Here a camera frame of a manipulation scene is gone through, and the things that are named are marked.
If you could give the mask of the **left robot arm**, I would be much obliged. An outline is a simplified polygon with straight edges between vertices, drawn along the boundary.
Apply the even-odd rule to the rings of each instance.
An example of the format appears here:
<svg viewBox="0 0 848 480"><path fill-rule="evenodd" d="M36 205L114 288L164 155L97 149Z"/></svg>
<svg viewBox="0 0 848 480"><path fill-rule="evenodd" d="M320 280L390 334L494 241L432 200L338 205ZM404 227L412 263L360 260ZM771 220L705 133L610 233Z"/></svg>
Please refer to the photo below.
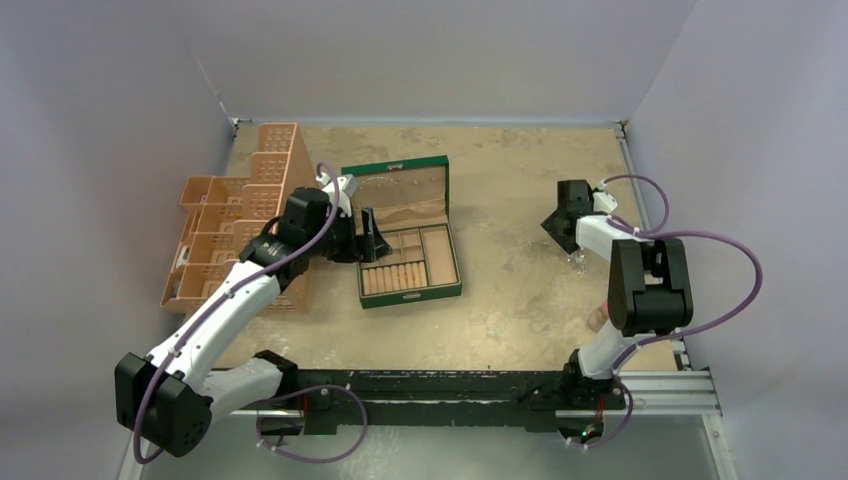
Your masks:
<svg viewBox="0 0 848 480"><path fill-rule="evenodd" d="M135 460L147 464L159 452L191 452L221 417L266 401L284 409L313 392L331 394L334 384L309 386L298 366L270 351L222 375L209 374L238 334L304 274L314 257L336 263L374 262L392 249L370 207L356 221L340 187L300 187L282 215L251 239L218 289L179 330L145 356L126 354L116 365L118 422L132 432ZM142 443L157 446L144 454Z"/></svg>

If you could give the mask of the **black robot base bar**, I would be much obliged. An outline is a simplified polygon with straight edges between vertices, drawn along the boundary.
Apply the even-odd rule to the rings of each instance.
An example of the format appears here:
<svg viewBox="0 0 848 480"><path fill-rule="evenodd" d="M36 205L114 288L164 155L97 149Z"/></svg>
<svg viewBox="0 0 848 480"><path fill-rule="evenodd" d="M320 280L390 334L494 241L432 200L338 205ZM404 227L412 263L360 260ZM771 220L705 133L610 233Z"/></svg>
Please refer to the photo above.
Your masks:
<svg viewBox="0 0 848 480"><path fill-rule="evenodd" d="M627 408L620 379L592 379L571 358L560 370L308 369L271 352L253 357L240 405L296 409L308 435L341 426L511 427L581 436Z"/></svg>

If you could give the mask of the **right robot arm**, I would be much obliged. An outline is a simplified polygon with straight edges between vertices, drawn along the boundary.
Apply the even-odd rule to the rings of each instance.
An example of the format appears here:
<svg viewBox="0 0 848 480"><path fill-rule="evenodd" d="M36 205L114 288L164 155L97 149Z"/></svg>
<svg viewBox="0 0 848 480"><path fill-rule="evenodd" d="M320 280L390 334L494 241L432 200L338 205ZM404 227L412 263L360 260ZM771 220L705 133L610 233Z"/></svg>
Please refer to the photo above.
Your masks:
<svg viewBox="0 0 848 480"><path fill-rule="evenodd" d="M694 308L685 247L679 239L652 240L612 224L617 201L586 180L557 182L557 205L541 223L571 257L590 251L609 264L608 320L593 340L569 359L561 392L584 407L601 391L642 342L690 324Z"/></svg>

